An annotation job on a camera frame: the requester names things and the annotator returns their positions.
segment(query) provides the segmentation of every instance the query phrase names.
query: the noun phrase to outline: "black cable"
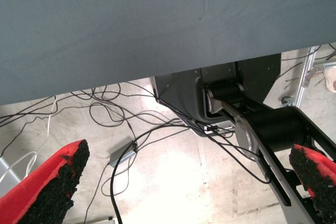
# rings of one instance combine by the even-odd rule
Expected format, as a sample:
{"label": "black cable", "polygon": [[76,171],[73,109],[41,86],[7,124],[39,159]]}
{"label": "black cable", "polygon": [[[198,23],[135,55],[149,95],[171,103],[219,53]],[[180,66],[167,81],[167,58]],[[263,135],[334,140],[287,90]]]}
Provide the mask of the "black cable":
{"label": "black cable", "polygon": [[302,63],[303,63],[303,62],[299,62],[299,63],[295,64],[294,66],[290,67],[289,69],[287,69],[285,72],[283,72],[282,74],[280,74],[280,75],[278,76],[277,80],[280,79],[280,78],[281,78],[282,76],[284,76],[285,74],[287,74],[291,69],[293,69],[294,67],[297,67],[298,65],[301,65]]}
{"label": "black cable", "polygon": [[[90,107],[89,105],[88,106],[68,106],[68,107],[64,107],[62,108],[59,112],[57,112],[56,114],[52,115],[51,117],[54,117],[54,116],[57,116],[59,113],[61,113],[63,110],[66,110],[66,109],[83,109],[83,108],[88,108]],[[23,130],[25,129],[26,125],[27,124],[31,124],[31,123],[34,123],[36,121],[36,119],[41,119],[41,120],[44,120],[44,119],[47,119],[49,118],[48,116],[45,116],[45,117],[39,117],[39,116],[36,116],[33,120],[29,121],[29,122],[26,122],[23,127],[21,128],[20,132],[5,146],[5,148],[2,150],[1,154],[0,154],[0,157],[2,157],[6,151],[6,149],[12,145],[15,140],[22,134]]]}
{"label": "black cable", "polygon": [[327,61],[327,60],[330,60],[335,55],[336,55],[336,50],[334,52],[332,52],[331,54],[327,55],[327,56],[323,56],[323,57],[320,57],[320,58],[315,58],[315,60],[325,59]]}
{"label": "black cable", "polygon": [[[125,151],[120,155],[119,159],[117,160],[117,163],[115,164],[115,167],[113,169],[112,175],[111,175],[111,180],[110,180],[110,195],[111,195],[111,201],[112,201],[112,205],[114,207],[115,210],[115,215],[117,216],[117,220],[119,224],[122,224],[122,219],[121,219],[121,215],[116,203],[116,200],[114,198],[114,194],[113,194],[113,182],[114,182],[114,178],[115,178],[115,174],[117,172],[117,168],[120,164],[120,161],[122,159],[122,157],[125,155],[126,151],[132,146],[132,144],[137,141],[138,139],[140,139],[141,137],[147,135],[149,132],[153,132],[165,127],[184,127],[184,128],[188,128],[188,129],[195,129],[200,131],[198,128],[194,128],[191,126],[187,126],[187,125],[160,125],[158,127],[155,127],[153,129],[150,129],[149,131],[146,131],[145,133],[142,133],[140,136],[138,136],[134,141],[132,141],[132,143],[130,143],[130,145],[125,149]],[[254,177],[256,180],[258,180],[259,182],[263,183],[263,184],[269,184],[270,181],[264,181],[261,180],[260,178],[258,178],[254,173],[252,173],[244,164],[242,164],[240,162],[240,160],[238,160],[230,151],[228,151],[224,146],[222,146],[219,142],[217,142],[215,139],[213,139],[211,136],[207,135],[207,137],[214,143],[216,143],[221,149],[223,149],[227,154],[229,154],[245,171],[247,171],[252,177]]]}
{"label": "black cable", "polygon": [[97,194],[97,191],[98,191],[98,188],[99,188],[99,184],[100,184],[101,178],[103,177],[103,174],[104,174],[106,168],[108,167],[108,165],[109,165],[109,163],[106,164],[106,166],[104,167],[103,171],[101,172],[101,175],[100,175],[100,178],[99,178],[99,181],[98,181],[96,190],[94,191],[94,195],[93,195],[93,197],[92,197],[92,199],[91,199],[91,201],[90,201],[90,204],[89,204],[88,208],[86,209],[86,212],[85,212],[85,218],[84,218],[84,222],[83,222],[83,224],[86,223],[86,219],[87,219],[87,216],[88,216],[88,211],[89,211],[89,209],[90,209],[90,207],[91,207],[91,204],[92,204],[93,200],[95,199],[95,196],[96,196],[96,194]]}
{"label": "black cable", "polygon": [[336,51],[336,48],[334,48],[331,43],[328,43],[328,45]]}
{"label": "black cable", "polygon": [[311,55],[315,54],[320,48],[321,48],[321,45],[319,45],[319,46],[317,47],[317,49],[315,49],[313,52],[311,52],[311,53],[309,53],[309,54],[307,54],[307,55],[305,55],[305,56],[295,57],[295,58],[289,58],[289,59],[282,59],[282,61],[286,61],[286,60],[297,60],[297,59],[302,59],[302,58],[311,56]]}

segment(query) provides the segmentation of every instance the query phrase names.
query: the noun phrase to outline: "white cable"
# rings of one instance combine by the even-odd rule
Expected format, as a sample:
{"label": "white cable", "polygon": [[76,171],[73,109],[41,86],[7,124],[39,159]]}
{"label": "white cable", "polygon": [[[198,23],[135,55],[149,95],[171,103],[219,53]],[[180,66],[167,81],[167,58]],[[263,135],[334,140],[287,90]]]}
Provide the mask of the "white cable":
{"label": "white cable", "polygon": [[55,106],[57,100],[58,100],[58,98],[55,98],[55,100],[54,100],[54,102],[53,102],[53,104],[52,104],[51,110],[50,110],[49,117],[48,117],[47,138],[46,138],[46,140],[44,141],[44,143],[41,145],[41,147],[36,151],[36,153],[34,154],[34,156],[31,157],[30,161],[28,162],[27,167],[26,167],[26,175],[25,175],[25,178],[29,175],[30,171],[32,170],[33,165],[35,164],[35,161],[36,161],[36,158],[37,158],[37,154],[42,150],[42,148],[43,148],[43,147],[46,145],[46,143],[48,142],[48,138],[49,138],[49,129],[50,129],[51,112],[53,111],[54,106]]}
{"label": "white cable", "polygon": [[17,161],[15,161],[13,164],[11,164],[11,166],[9,168],[7,168],[7,170],[5,171],[5,173],[1,176],[0,178],[0,183],[2,182],[2,180],[5,178],[5,176],[7,175],[7,173],[12,170],[12,168],[19,163],[21,160],[23,160],[25,157],[29,156],[30,154],[36,154],[35,151],[32,152],[28,152],[27,154],[23,155],[21,158],[19,158]]}

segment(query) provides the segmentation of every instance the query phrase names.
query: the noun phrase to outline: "floor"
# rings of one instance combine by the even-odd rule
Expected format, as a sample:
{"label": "floor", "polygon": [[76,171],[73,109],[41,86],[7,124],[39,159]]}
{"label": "floor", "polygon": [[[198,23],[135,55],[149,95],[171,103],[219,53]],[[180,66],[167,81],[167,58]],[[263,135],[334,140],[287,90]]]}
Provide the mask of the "floor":
{"label": "floor", "polygon": [[[323,45],[318,57],[325,56],[333,50]],[[307,49],[284,52],[283,58],[303,56]],[[282,72],[296,63],[295,60],[283,61]],[[301,66],[281,77],[274,84],[265,99],[265,103],[273,108],[281,105],[280,99],[293,95],[298,84]],[[314,76],[303,101],[302,110],[331,139],[336,141],[335,94],[325,89],[322,74]],[[134,83],[151,88],[149,79],[135,80]],[[108,90],[117,91],[117,85]],[[127,83],[121,83],[123,94],[146,94],[145,91]],[[58,99],[69,94],[60,94]],[[71,97],[59,102],[60,109],[68,106],[88,106],[92,101]],[[11,114],[33,104],[28,101],[0,106],[0,116]],[[119,96],[115,103],[133,113],[151,110],[164,120],[175,115],[166,107],[157,104],[153,98]],[[94,117],[102,124],[109,124],[110,119],[102,107],[92,110]],[[160,123],[150,116],[143,118]],[[26,122],[33,120],[33,115],[19,119],[0,128],[1,146],[5,146],[18,134]],[[11,164],[29,151],[46,144],[37,157],[34,168],[45,161],[61,146],[85,138],[89,143],[90,158],[83,171],[78,191],[74,194],[75,205],[68,211],[64,222],[67,224],[82,223],[86,209],[92,199],[100,174],[109,160],[109,154],[132,139],[132,133],[126,123],[118,127],[101,127],[89,116],[88,107],[67,108],[51,118],[50,133],[47,138],[47,118],[37,119],[27,124],[18,139],[6,150],[5,160]],[[137,118],[129,119],[138,136],[153,126]],[[163,129],[154,132],[149,141],[178,132],[181,129]],[[288,152],[278,154],[282,161],[288,162]],[[15,168],[16,174],[22,178],[30,157],[22,160]],[[253,162],[239,159],[253,172],[260,175]],[[120,169],[126,167],[124,162]],[[102,181],[111,176],[112,168],[104,172]],[[207,139],[196,136],[191,131],[169,137],[141,150],[129,172],[128,189],[116,196],[116,200],[124,223],[286,223],[277,199],[267,185],[263,185],[247,174],[217,145]],[[115,191],[121,191],[127,184],[127,173],[117,177]],[[103,191],[109,194],[109,184]],[[88,221],[114,216],[111,200],[103,196],[100,190],[88,211]]]}

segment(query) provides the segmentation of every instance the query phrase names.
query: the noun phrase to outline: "cable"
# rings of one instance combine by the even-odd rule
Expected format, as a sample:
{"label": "cable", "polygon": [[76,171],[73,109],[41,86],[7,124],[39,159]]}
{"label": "cable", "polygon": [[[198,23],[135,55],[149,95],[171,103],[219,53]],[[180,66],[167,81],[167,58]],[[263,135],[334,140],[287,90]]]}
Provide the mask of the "cable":
{"label": "cable", "polygon": [[93,197],[92,197],[92,199],[91,199],[91,201],[90,201],[90,204],[89,204],[88,208],[86,209],[86,212],[85,212],[85,218],[84,218],[84,222],[83,222],[83,224],[86,223],[86,219],[87,219],[87,217],[88,217],[88,211],[89,211],[89,209],[90,209],[90,207],[91,207],[91,204],[92,204],[93,200],[95,199],[95,196],[96,196],[96,194],[97,194],[97,191],[98,191],[98,188],[99,188],[99,184],[100,184],[101,178],[103,177],[103,174],[104,174],[106,168],[108,167],[108,165],[109,165],[109,163],[106,164],[106,166],[104,167],[103,171],[101,172],[101,175],[100,175],[100,178],[99,178],[99,180],[98,180],[98,184],[97,184],[96,190],[94,191],[94,195],[93,195]]}
{"label": "cable", "polygon": [[[145,144],[143,147],[141,147],[141,146],[146,142],[146,140],[149,138],[149,136],[151,135],[151,133],[149,133],[149,134],[147,135],[146,139],[145,139],[140,145],[138,145],[138,152],[139,152],[141,149],[145,148],[146,146],[148,146],[148,145],[150,145],[150,144],[156,143],[156,142],[158,142],[158,141],[164,140],[164,139],[166,139],[166,138],[168,138],[168,137],[171,137],[171,136],[174,136],[174,135],[178,135],[178,134],[180,134],[180,133],[182,133],[182,132],[185,132],[185,131],[188,131],[188,130],[189,130],[189,129],[185,129],[185,130],[182,130],[182,131],[175,132],[175,133],[173,133],[173,134],[170,134],[170,135],[168,135],[168,136],[165,136],[165,137],[162,137],[162,138],[160,138],[160,139],[158,139],[158,140],[155,140],[155,141],[153,141],[153,142],[151,142],[151,143],[147,143],[147,144]],[[135,161],[135,159],[136,159],[136,156],[137,156],[137,154],[134,156],[134,159],[133,159],[133,161],[132,161],[131,164],[130,164],[130,159],[129,159],[127,168],[124,169],[122,172],[117,173],[115,176],[118,176],[118,175],[120,175],[120,174],[122,174],[122,173],[124,173],[124,172],[126,172],[126,171],[129,173],[129,169],[130,169],[131,166],[133,165],[133,163],[134,163],[134,161]],[[108,178],[107,180],[105,180],[104,183],[103,183],[103,184],[101,185],[101,187],[100,187],[100,191],[101,191],[101,193],[102,193],[104,196],[107,196],[107,197],[111,197],[111,195],[107,195],[107,194],[105,194],[105,193],[103,192],[103,187],[104,187],[104,185],[105,185],[110,179],[111,179],[111,178]]]}
{"label": "cable", "polygon": [[[193,127],[190,127],[190,126],[187,126],[187,125],[161,125],[161,126],[158,126],[158,127],[155,127],[153,129],[150,129],[149,131],[145,132],[145,133],[142,133],[140,136],[138,136],[134,141],[132,141],[132,143],[130,143],[130,145],[125,149],[125,151],[120,155],[119,159],[117,160],[117,163],[115,164],[115,167],[113,169],[113,172],[112,172],[112,175],[111,175],[111,180],[110,180],[110,195],[111,195],[111,201],[112,201],[112,205],[114,207],[114,210],[115,210],[115,215],[117,216],[117,220],[118,220],[118,223],[119,224],[122,224],[122,219],[121,219],[121,215],[120,215],[120,212],[119,212],[119,209],[118,209],[118,206],[117,206],[117,203],[116,203],[116,200],[114,198],[114,193],[113,193],[113,182],[114,182],[114,178],[115,178],[115,174],[116,174],[116,171],[118,169],[118,165],[123,157],[123,155],[126,153],[127,149],[131,147],[131,145],[137,141],[138,139],[140,139],[141,137],[147,135],[149,132],[153,132],[153,131],[156,131],[158,129],[162,129],[162,128],[165,128],[165,127],[184,127],[184,128],[193,128]],[[221,149],[223,149],[227,154],[229,154],[245,171],[247,171],[252,177],[254,177],[256,180],[258,180],[259,182],[263,183],[263,184],[269,184],[270,183],[270,180],[269,181],[264,181],[264,180],[261,180],[260,178],[258,178],[254,173],[252,173],[245,165],[243,165],[230,151],[228,151],[224,146],[222,146],[220,143],[218,143],[215,139],[213,139],[211,136],[207,135],[207,137],[214,143],[216,143]]]}
{"label": "cable", "polygon": [[[131,167],[131,165],[130,165],[130,161],[131,161],[131,158],[128,159],[128,166],[127,166],[127,169],[125,169],[125,171],[127,171],[127,185],[126,185],[126,188],[125,188],[124,190],[122,190],[122,191],[120,191],[120,192],[114,194],[114,196],[117,196],[117,195],[122,194],[124,191],[127,190],[128,185],[130,184],[130,167]],[[110,179],[111,179],[111,178],[108,178],[107,180],[105,180],[104,183],[103,183],[103,184],[101,185],[101,187],[100,187],[100,191],[101,191],[101,193],[102,193],[104,196],[106,196],[106,197],[111,197],[111,195],[109,195],[109,194],[105,194],[105,193],[103,192],[103,187],[104,187],[104,185],[105,185]]]}
{"label": "cable", "polygon": [[2,182],[2,180],[6,177],[6,175],[12,170],[12,168],[17,164],[19,163],[20,161],[22,161],[23,159],[25,159],[27,156],[29,156],[30,154],[36,154],[35,151],[32,151],[32,152],[28,152],[26,153],[25,155],[23,155],[21,158],[19,158],[17,161],[15,161],[13,164],[10,165],[9,168],[7,168],[7,170],[3,173],[3,175],[1,176],[0,178],[0,183]]}
{"label": "cable", "polygon": [[315,58],[315,60],[321,60],[321,59],[326,58],[326,61],[327,61],[327,60],[330,60],[335,55],[336,55],[336,50],[334,52],[332,52],[331,54],[327,55],[327,56],[323,56],[323,57],[320,57],[320,58]]}
{"label": "cable", "polygon": [[[52,112],[52,110],[54,109],[55,104],[57,103],[57,98],[55,96],[55,100],[54,103],[51,106],[51,110],[50,112]],[[25,178],[28,176],[28,174],[30,173],[30,171],[33,168],[33,165],[35,164],[36,158],[38,153],[40,153],[40,151],[42,150],[42,148],[46,145],[46,143],[48,142],[48,138],[49,138],[49,129],[50,129],[50,119],[51,119],[51,114],[48,116],[48,124],[47,124],[47,137],[46,140],[44,141],[44,143],[42,144],[42,146],[37,150],[37,152],[34,154],[33,157],[31,157],[27,167],[26,167],[26,175]]]}
{"label": "cable", "polygon": [[331,43],[328,43],[328,45],[336,51],[336,48],[334,48]]}
{"label": "cable", "polygon": [[154,143],[159,142],[159,141],[161,141],[161,140],[164,140],[164,139],[166,139],[166,138],[168,138],[168,137],[178,135],[178,134],[180,134],[180,133],[182,133],[182,132],[185,132],[185,131],[188,131],[188,130],[189,130],[189,129],[185,129],[185,130],[182,130],[182,131],[175,132],[175,133],[173,133],[173,134],[170,134],[170,135],[168,135],[168,136],[162,137],[162,138],[160,138],[160,139],[158,139],[158,140],[155,140],[155,141],[153,141],[153,142],[147,143],[147,144],[145,144],[145,145],[143,145],[143,144],[145,143],[145,141],[143,141],[143,143],[142,143],[143,146],[140,147],[138,151],[142,150],[143,148],[145,148],[146,146],[148,146],[148,145],[150,145],[150,144],[154,144]]}
{"label": "cable", "polygon": [[311,53],[309,53],[309,54],[307,54],[305,56],[295,57],[295,58],[288,58],[288,59],[281,59],[281,61],[302,59],[302,58],[305,58],[305,57],[308,57],[308,56],[311,56],[311,55],[315,54],[320,48],[321,48],[321,45],[319,45],[317,47],[317,49],[315,49],[313,52],[311,52]]}
{"label": "cable", "polygon": [[295,64],[294,66],[290,67],[285,72],[283,72],[282,74],[280,74],[276,80],[280,79],[282,76],[284,76],[285,74],[287,74],[291,69],[293,69],[294,67],[297,67],[298,65],[301,65],[302,63],[303,62],[299,62],[299,63]]}

